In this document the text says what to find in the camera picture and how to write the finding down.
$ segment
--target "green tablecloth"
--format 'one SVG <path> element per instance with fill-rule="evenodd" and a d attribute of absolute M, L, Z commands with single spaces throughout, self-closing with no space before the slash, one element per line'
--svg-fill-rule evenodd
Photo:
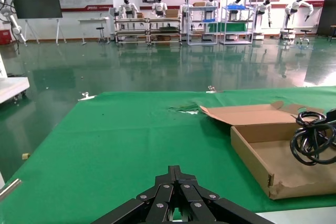
<path fill-rule="evenodd" d="M 220 30 L 218 32 L 225 30 L 225 23 L 218 22 Z M 209 32 L 213 33 L 217 30 L 217 24 L 208 24 L 209 26 Z M 226 24 L 226 31 L 246 31 L 246 23 L 229 23 Z"/>
<path fill-rule="evenodd" d="M 169 165 L 252 211 L 336 205 L 336 196 L 273 201 L 230 145 L 229 127 L 179 108 L 269 103 L 335 107 L 336 89 L 104 93 L 79 102 L 13 176 L 0 222 L 89 223 L 154 185 Z"/>

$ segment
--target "cardboard box on shelf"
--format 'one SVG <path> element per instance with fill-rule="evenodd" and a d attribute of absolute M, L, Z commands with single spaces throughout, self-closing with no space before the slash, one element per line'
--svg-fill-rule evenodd
<path fill-rule="evenodd" d="M 205 6 L 205 2 L 195 2 L 194 7 L 203 7 Z"/>
<path fill-rule="evenodd" d="M 265 194 L 271 199 L 336 193 L 336 164 L 306 166 L 295 159 L 289 141 L 305 105 L 272 104 L 205 108 L 204 113 L 232 125 L 231 144 Z M 321 158 L 336 156 L 326 150 Z"/>
<path fill-rule="evenodd" d="M 166 18 L 178 18 L 178 9 L 166 10 Z"/>
<path fill-rule="evenodd" d="M 137 13 L 137 18 L 144 18 L 143 13 Z"/>

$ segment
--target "green epoxy floor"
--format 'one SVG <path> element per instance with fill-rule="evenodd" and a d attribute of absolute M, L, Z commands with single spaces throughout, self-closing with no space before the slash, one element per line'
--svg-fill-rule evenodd
<path fill-rule="evenodd" d="M 74 107 L 82 92 L 218 91 L 336 85 L 336 44 L 325 38 L 285 48 L 253 46 L 100 46 L 89 42 L 0 47 L 8 73 L 25 74 L 27 98 L 0 104 L 0 172 L 5 181 Z"/>

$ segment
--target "coiled power cord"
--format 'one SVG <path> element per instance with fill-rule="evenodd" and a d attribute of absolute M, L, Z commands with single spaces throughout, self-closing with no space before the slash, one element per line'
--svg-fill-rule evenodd
<path fill-rule="evenodd" d="M 304 118 L 307 117 L 316 119 L 305 121 Z M 294 157 L 308 166 L 336 163 L 336 156 L 326 160 L 320 159 L 320 154 L 327 148 L 336 148 L 336 109 L 329 111 L 327 116 L 318 112 L 304 111 L 299 113 L 296 122 L 302 128 L 296 130 L 290 141 Z M 303 160 L 300 154 L 310 161 Z"/>

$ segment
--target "humanoid robot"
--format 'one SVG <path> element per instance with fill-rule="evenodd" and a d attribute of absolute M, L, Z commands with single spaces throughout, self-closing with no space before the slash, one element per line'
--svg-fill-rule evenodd
<path fill-rule="evenodd" d="M 256 20 L 254 23 L 255 32 L 253 33 L 253 39 L 263 40 L 265 38 L 264 33 L 261 32 L 262 16 L 267 11 L 268 13 L 268 26 L 271 27 L 271 0 L 265 0 L 262 4 L 259 4 L 256 8 Z"/>
<path fill-rule="evenodd" d="M 162 2 L 162 0 L 157 0 L 157 3 L 152 6 L 152 14 L 155 14 L 157 18 L 163 18 L 167 9 L 166 3 Z"/>
<path fill-rule="evenodd" d="M 208 0 L 205 3 L 206 7 L 211 7 L 211 6 L 215 6 L 216 9 L 215 10 L 206 10 L 204 12 L 201 13 L 201 21 L 205 20 L 205 19 L 217 19 L 217 14 L 218 14 L 218 1 L 216 0 Z M 202 35 L 202 40 L 212 40 L 213 39 L 213 35 Z"/>
<path fill-rule="evenodd" d="M 243 5 L 243 4 L 240 4 L 240 1 L 241 0 L 236 0 L 236 1 L 233 1 L 232 3 L 230 3 L 229 5 Z M 228 15 L 228 20 L 238 20 L 240 19 L 240 17 L 238 18 L 238 10 L 230 10 Z"/>
<path fill-rule="evenodd" d="M 124 0 L 124 3 L 119 6 L 119 18 L 135 18 L 136 13 L 139 10 L 134 3 L 130 3 L 129 0 Z"/>
<path fill-rule="evenodd" d="M 187 23 L 191 23 L 193 20 L 193 12 L 187 12 L 189 7 L 193 7 L 193 5 L 189 4 L 189 0 L 184 0 L 184 4 L 180 5 L 179 16 L 182 19 L 181 25 L 183 34 L 186 34 L 187 30 L 191 28 L 187 26 Z"/>
<path fill-rule="evenodd" d="M 291 19 L 292 19 L 292 24 L 293 24 L 294 15 L 295 15 L 295 13 L 298 12 L 298 9 L 301 5 L 309 8 L 308 14 L 305 15 L 305 17 L 306 17 L 305 21 L 307 21 L 307 19 L 310 17 L 310 15 L 314 12 L 313 5 L 308 4 L 307 2 L 305 2 L 303 0 L 296 0 L 293 3 L 287 5 L 286 9 L 285 9 L 285 18 L 284 18 L 284 21 L 283 21 L 282 29 L 280 31 L 281 38 L 290 39 L 290 40 L 295 39 L 295 33 L 294 32 L 290 33 L 286 29 L 288 28 L 288 21 L 290 21 Z"/>

